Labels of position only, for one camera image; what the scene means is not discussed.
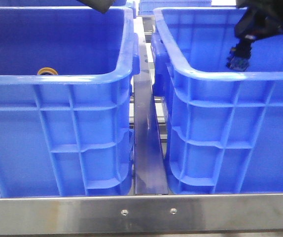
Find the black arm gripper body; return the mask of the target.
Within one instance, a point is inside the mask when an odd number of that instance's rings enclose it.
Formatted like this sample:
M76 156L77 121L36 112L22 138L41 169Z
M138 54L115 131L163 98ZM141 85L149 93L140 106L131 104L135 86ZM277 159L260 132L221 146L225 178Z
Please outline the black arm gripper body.
M256 41L283 35L283 0L237 0L236 8L246 11L235 25L235 37Z

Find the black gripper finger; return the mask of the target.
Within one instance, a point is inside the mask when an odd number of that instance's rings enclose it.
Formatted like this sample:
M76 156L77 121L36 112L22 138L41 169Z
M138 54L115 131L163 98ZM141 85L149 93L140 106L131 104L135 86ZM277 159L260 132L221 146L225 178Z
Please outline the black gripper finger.
M78 0L82 4L100 12L106 13L110 7L115 3L114 0Z

